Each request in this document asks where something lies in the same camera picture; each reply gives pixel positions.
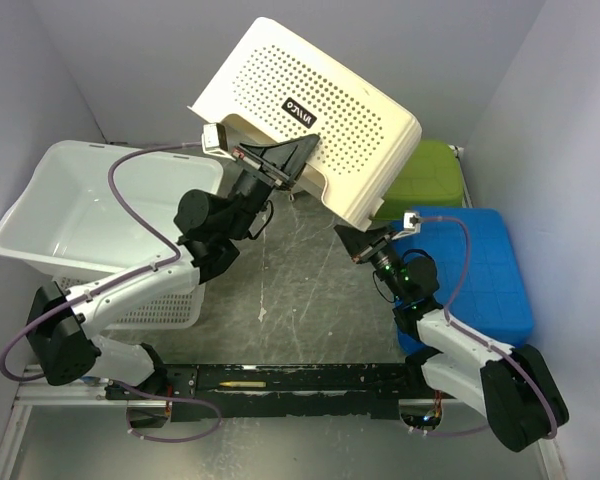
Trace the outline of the cream perforated laundry basket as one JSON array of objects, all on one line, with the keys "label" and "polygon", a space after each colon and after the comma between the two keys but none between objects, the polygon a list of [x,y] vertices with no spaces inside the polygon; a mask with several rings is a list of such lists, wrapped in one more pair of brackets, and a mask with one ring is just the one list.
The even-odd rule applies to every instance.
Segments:
[{"label": "cream perforated laundry basket", "polygon": [[300,186],[361,231],[422,135],[411,112],[265,17],[252,23],[190,109],[256,143],[319,136]]}]

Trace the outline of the green plastic tub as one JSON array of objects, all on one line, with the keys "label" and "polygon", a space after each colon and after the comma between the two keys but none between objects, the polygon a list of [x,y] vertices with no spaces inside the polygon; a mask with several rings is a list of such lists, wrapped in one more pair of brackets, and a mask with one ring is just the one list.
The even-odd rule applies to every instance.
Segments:
[{"label": "green plastic tub", "polygon": [[464,181],[456,152],[437,140],[422,140],[383,196],[376,221],[398,220],[416,207],[461,207]]}]

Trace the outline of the blue plastic tub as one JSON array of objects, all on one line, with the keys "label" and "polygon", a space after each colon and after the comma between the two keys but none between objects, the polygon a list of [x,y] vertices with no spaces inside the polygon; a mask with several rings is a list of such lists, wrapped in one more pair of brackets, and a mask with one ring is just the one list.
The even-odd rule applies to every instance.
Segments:
[{"label": "blue plastic tub", "polygon": [[[467,276],[450,313],[468,326],[516,347],[529,340],[534,319],[508,231],[493,209],[416,206],[423,217],[453,217],[469,230],[471,255]],[[421,231],[394,243],[398,254],[414,249],[435,261],[440,285],[437,302],[448,301],[463,270],[466,242],[454,222],[426,223]]]}]

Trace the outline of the white perforated basket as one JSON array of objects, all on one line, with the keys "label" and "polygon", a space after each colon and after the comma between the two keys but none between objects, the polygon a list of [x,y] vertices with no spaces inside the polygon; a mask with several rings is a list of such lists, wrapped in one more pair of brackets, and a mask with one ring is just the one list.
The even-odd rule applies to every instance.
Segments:
[{"label": "white perforated basket", "polygon": [[160,290],[148,278],[140,277],[116,285],[100,295],[96,286],[104,280],[91,284],[79,284],[77,280],[57,277],[60,287],[66,287],[68,298],[84,294],[93,295],[91,301],[74,306],[74,312],[86,319],[85,326],[91,333],[104,330],[173,330],[186,329],[199,319],[205,297],[205,286],[190,291]]}]

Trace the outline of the white plastic basket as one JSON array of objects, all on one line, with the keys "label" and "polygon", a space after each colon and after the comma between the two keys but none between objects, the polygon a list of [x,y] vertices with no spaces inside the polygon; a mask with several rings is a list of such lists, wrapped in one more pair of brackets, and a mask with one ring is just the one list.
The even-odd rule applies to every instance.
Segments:
[{"label": "white plastic basket", "polygon": [[[52,145],[0,221],[0,256],[53,277],[92,281],[163,251],[109,188],[109,168],[128,152],[81,141]],[[115,183],[143,219],[175,240],[173,218],[181,197],[192,189],[217,193],[222,177],[216,160],[159,152],[125,162]]]}]

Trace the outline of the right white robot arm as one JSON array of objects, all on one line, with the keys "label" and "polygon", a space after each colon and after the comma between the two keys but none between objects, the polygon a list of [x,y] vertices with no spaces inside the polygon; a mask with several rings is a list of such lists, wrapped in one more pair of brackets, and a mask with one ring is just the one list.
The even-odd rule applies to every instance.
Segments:
[{"label": "right white robot arm", "polygon": [[541,352],[529,344],[500,342],[461,322],[449,304],[435,298],[433,257],[419,249],[396,251],[395,242],[418,232],[423,222],[416,217],[401,231],[334,228],[351,260],[371,265],[375,279],[391,292],[398,330],[435,352],[405,372],[406,390],[419,398],[436,390],[463,401],[514,452],[555,438],[569,412]]}]

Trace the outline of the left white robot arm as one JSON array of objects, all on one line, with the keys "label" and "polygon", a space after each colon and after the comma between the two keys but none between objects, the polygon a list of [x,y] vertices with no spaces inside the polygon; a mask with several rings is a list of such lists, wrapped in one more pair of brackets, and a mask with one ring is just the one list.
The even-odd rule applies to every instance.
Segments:
[{"label": "left white robot arm", "polygon": [[237,242],[257,239],[251,226],[273,209],[271,192],[295,184],[319,140],[309,134],[271,145],[238,144],[230,156],[241,172],[230,193],[186,192],[174,218],[180,236],[165,254],[69,290],[55,282],[40,287],[27,340],[42,378],[60,386],[83,376],[107,377],[129,384],[142,398],[161,395],[167,375],[155,351],[105,338],[102,330],[159,297],[191,291],[226,272],[239,255]]}]

